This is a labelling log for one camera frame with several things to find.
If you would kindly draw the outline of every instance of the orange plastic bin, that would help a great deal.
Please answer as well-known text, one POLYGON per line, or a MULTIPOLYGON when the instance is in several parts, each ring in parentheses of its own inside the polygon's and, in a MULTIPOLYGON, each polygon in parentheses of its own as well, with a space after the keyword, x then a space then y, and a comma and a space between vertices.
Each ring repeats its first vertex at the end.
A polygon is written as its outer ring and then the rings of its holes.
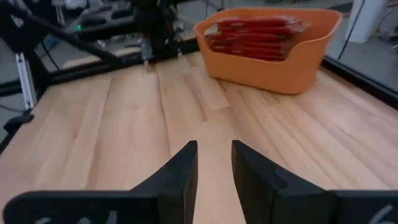
POLYGON ((194 31, 208 74, 231 82, 278 93, 296 94, 308 90, 315 80, 327 44, 343 16, 327 9, 239 8, 216 13, 197 24, 194 31), (283 62, 213 52, 205 40, 205 31, 227 17, 294 16, 311 26, 295 35, 295 46, 283 62))

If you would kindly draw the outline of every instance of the wooden table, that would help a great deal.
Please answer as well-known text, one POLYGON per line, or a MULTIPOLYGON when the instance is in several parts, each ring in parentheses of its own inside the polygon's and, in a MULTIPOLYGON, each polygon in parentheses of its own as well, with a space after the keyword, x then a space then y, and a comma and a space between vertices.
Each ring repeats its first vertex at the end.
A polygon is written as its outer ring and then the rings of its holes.
POLYGON ((0 207, 29 190, 131 189, 191 139, 196 224, 244 223, 233 139, 325 189, 398 188, 398 112, 324 69, 286 96, 214 80, 194 53, 52 86, 33 114, 0 157, 0 207))

